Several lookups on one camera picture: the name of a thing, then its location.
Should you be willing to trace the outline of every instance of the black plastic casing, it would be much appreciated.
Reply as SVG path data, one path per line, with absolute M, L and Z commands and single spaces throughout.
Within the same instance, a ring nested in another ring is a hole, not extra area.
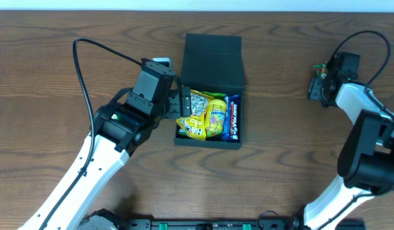
M 182 65 L 182 84 L 197 91 L 240 95 L 237 117 L 238 142 L 223 142 L 221 135 L 199 141 L 178 134 L 176 125 L 174 144 L 237 150 L 242 146 L 244 67 L 240 36 L 186 34 Z

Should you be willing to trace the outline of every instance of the green clip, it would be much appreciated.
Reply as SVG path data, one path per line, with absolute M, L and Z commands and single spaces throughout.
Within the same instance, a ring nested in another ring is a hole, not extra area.
M 159 230 L 167 230 L 168 225 L 167 224 L 159 224 Z
M 242 230 L 251 230 L 251 224 L 243 224 Z

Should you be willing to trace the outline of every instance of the wire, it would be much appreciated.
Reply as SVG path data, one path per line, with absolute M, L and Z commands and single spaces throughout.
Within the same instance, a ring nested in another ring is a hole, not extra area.
M 135 64 L 141 65 L 141 63 L 139 61 L 136 61 L 135 59 L 128 57 L 124 54 L 121 54 L 113 49 L 110 49 L 109 47 L 106 47 L 105 45 L 102 45 L 96 41 L 93 41 L 91 39 L 88 38 L 76 38 L 74 40 L 73 43 L 73 54 L 74 54 L 74 61 L 75 61 L 75 68 L 76 68 L 76 74 L 77 74 L 77 78 L 79 79 L 79 83 L 81 84 L 81 88 L 82 88 L 82 92 L 83 92 L 83 97 L 84 100 L 86 102 L 86 106 L 88 108 L 88 112 L 89 112 L 89 118 L 90 118 L 90 137 L 91 137 L 91 141 L 90 141 L 90 149 L 89 149 L 89 153 L 88 153 L 88 157 L 86 158 L 86 161 L 84 163 L 84 165 L 82 166 L 81 170 L 78 172 L 75 180 L 69 185 L 69 187 L 67 188 L 67 190 L 65 191 L 65 193 L 61 196 L 61 198 L 59 199 L 59 201 L 54 205 L 54 207 L 52 208 L 52 210 L 49 212 L 48 216 L 46 216 L 45 220 L 42 222 L 41 227 L 39 228 L 39 230 L 43 230 L 47 227 L 47 223 L 48 221 L 51 219 L 51 217 L 54 215 L 55 211 L 59 208 L 59 206 L 61 205 L 61 203 L 63 202 L 63 200 L 65 200 L 65 198 L 67 197 L 67 195 L 69 194 L 69 192 L 74 188 L 74 186 L 76 185 L 76 183 L 79 181 L 79 179 L 86 174 L 86 170 L 89 166 L 89 163 L 91 162 L 92 156 L 93 156 L 93 149 L 95 148 L 95 138 L 94 138 L 94 133 L 95 133 L 95 119 L 93 117 L 93 110 L 92 110 L 92 106 L 89 100 L 89 95 L 88 95 L 88 90 L 86 89 L 86 86 L 84 84 L 83 78 L 82 78 L 82 73 L 81 73 L 81 68 L 79 67 L 79 60 L 77 58 L 77 43 L 78 42 L 88 42 L 94 45 L 97 45 L 103 49 L 106 49 L 109 52 L 112 52 L 113 54 L 116 54 L 122 58 L 128 59 L 129 61 L 134 62 Z
M 261 229 L 261 230 L 264 230 L 264 227 L 261 227 L 261 225 L 260 225 L 261 217 L 263 217 L 263 216 L 264 216 L 265 214 L 267 214 L 267 213 L 273 213 L 273 214 L 279 216 L 279 214 L 276 213 L 276 211 L 272 211 L 272 210 L 267 210 L 267 211 L 261 213 L 261 214 L 258 216 L 258 219 L 256 220 L 256 226 L 257 226 L 259 229 Z
M 375 75 L 365 84 L 365 89 L 364 92 L 367 95 L 367 97 L 376 105 L 378 106 L 378 108 L 383 111 L 384 113 L 386 113 L 394 122 L 394 115 L 392 112 L 390 112 L 388 110 L 388 108 L 386 106 L 384 106 L 381 102 L 379 102 L 374 96 L 372 96 L 370 94 L 370 85 L 373 83 L 374 80 L 376 80 L 376 78 L 381 74 L 381 72 L 384 70 L 384 68 L 386 67 L 386 65 L 389 62 L 390 59 L 390 55 L 391 55 L 391 49 L 390 49 L 390 42 L 389 40 L 381 33 L 377 32 L 377 31 L 370 31 L 370 30 L 366 30 L 366 31 L 359 31 L 357 33 L 354 33 L 352 35 L 350 35 L 349 37 L 347 37 L 344 41 L 342 41 L 339 46 L 335 49 L 335 51 L 333 52 L 331 59 L 329 60 L 329 62 L 332 62 L 332 60 L 334 60 L 336 53 L 338 52 L 338 50 L 340 49 L 340 47 L 346 43 L 349 39 L 363 34 L 363 33 L 372 33 L 374 35 L 377 35 L 379 37 L 382 38 L 382 40 L 385 42 L 386 44 L 386 50 L 387 50 L 387 54 L 386 54 L 386 58 L 383 62 L 383 64 L 381 65 L 381 67 L 378 69 L 378 71 L 375 73 Z M 382 191 L 378 191 L 378 192 L 372 192 L 370 194 L 360 194 L 360 195 L 354 195 L 354 197 L 352 198 L 352 200 L 347 203 L 335 216 L 333 216 L 332 218 L 330 218 L 327 222 L 325 222 L 324 224 L 322 224 L 318 230 L 323 229 L 324 227 L 326 227 L 328 224 L 332 223 L 332 221 L 336 220 L 340 215 L 342 215 L 349 207 L 351 207 L 351 205 L 353 203 L 355 203 L 356 201 L 358 201 L 359 198 L 361 197 L 371 197 L 371 196 L 381 196 L 383 194 L 387 194 L 388 192 L 392 191 L 393 186 L 390 186 Z

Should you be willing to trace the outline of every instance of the blue candy bar wrapper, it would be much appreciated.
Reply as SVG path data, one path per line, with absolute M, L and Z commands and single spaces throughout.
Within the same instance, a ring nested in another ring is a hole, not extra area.
M 225 96 L 227 103 L 226 117 L 223 128 L 223 141 L 238 142 L 238 110 L 240 105 L 240 95 Z

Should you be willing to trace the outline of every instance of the white wall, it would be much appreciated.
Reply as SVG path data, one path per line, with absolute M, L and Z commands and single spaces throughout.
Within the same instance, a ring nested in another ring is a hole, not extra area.
M 394 0 L 0 0 L 0 10 L 394 12 Z

